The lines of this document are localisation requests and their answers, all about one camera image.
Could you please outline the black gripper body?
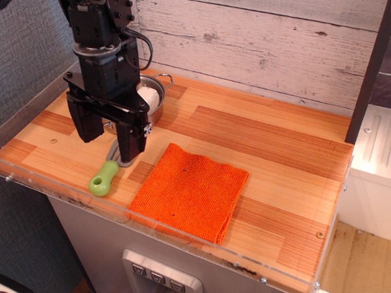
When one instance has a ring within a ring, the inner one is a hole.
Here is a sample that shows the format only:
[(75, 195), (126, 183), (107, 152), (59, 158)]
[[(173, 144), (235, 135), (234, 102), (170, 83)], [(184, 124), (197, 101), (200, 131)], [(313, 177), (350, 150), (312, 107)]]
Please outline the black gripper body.
[(102, 119), (115, 123), (147, 114), (149, 105), (137, 92), (140, 67), (135, 37), (113, 38), (106, 44), (73, 43), (80, 63), (79, 73), (65, 81), (69, 93), (87, 101)]

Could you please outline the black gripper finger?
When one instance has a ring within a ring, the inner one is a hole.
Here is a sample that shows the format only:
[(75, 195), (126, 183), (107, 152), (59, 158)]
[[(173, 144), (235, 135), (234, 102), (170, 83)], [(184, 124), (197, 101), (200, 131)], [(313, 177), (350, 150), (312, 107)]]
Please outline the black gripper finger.
[(152, 124), (147, 114), (135, 116), (116, 123), (116, 134), (120, 159), (129, 163), (146, 149), (146, 142), (151, 133)]
[(93, 106), (90, 103), (68, 94), (67, 105), (77, 133), (83, 142), (88, 143), (104, 133), (102, 117), (92, 110)]

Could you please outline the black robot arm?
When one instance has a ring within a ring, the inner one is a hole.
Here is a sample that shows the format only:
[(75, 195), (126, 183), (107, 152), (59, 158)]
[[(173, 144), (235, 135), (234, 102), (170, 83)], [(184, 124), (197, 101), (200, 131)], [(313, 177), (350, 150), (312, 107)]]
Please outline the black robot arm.
[(68, 72), (67, 105), (83, 142), (103, 134), (103, 121), (115, 124), (120, 160), (131, 162), (145, 151), (150, 106), (138, 94), (142, 67), (131, 0), (58, 0), (73, 31), (80, 72)]

